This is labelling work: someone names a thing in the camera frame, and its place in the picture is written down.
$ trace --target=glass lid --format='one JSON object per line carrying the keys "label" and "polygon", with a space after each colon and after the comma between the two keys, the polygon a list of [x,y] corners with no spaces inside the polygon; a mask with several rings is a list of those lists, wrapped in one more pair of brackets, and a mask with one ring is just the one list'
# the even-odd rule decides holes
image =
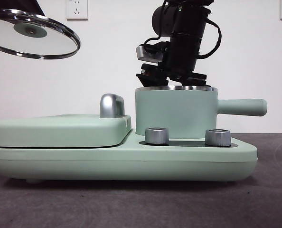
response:
{"label": "glass lid", "polygon": [[16,9],[0,11],[0,51],[28,58],[61,59],[73,56],[80,38],[50,18]]}

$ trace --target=mint green cooking appliance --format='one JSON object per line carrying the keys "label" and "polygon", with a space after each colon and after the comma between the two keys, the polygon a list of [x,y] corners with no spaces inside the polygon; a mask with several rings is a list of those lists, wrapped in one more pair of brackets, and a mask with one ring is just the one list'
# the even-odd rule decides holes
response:
{"label": "mint green cooking appliance", "polygon": [[[206,105],[197,104],[200,97]],[[130,116],[125,115],[124,100],[106,94],[101,99],[100,115],[0,121],[0,173],[29,183],[237,181],[253,172],[256,147],[234,138],[230,146],[209,146],[206,130],[216,128],[218,113],[261,116],[266,109],[264,100],[218,101],[215,88],[137,89],[134,130]],[[145,130],[151,127],[167,128],[169,144],[146,143]]]}

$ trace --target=silver knob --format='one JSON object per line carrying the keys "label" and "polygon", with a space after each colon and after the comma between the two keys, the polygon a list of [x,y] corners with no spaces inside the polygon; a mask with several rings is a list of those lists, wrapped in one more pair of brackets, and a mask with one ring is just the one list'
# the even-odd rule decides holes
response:
{"label": "silver knob", "polygon": [[225,147],[232,145],[231,132],[228,130],[206,130],[206,145]]}
{"label": "silver knob", "polygon": [[154,145],[169,143],[169,130],[167,128],[150,127],[145,130],[145,142]]}

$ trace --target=white wall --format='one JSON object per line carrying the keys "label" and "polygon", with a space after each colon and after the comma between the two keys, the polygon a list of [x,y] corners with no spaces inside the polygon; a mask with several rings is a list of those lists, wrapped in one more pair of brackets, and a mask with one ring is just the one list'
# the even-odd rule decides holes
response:
{"label": "white wall", "polygon": [[[116,93],[134,119],[135,77],[142,62],[135,48],[155,36],[153,11],[162,0],[90,0],[89,21],[66,21],[66,0],[38,0],[48,17],[71,27],[82,40],[77,55],[41,61],[0,52],[0,119],[59,114],[97,114],[100,97]],[[196,72],[221,99],[264,98],[265,117],[218,117],[232,132],[282,132],[282,21],[278,0],[216,0],[210,18],[223,32],[220,49],[199,60]],[[207,26],[201,52],[208,52],[217,31]]]}

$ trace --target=mint green base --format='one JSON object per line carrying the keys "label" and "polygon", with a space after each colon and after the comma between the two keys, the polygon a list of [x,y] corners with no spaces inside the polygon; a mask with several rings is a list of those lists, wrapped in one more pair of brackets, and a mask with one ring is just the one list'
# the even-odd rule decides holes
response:
{"label": "mint green base", "polygon": [[108,148],[0,148],[0,173],[27,180],[237,181],[257,163],[256,147],[234,138],[234,148],[139,144],[143,140],[132,130]]}

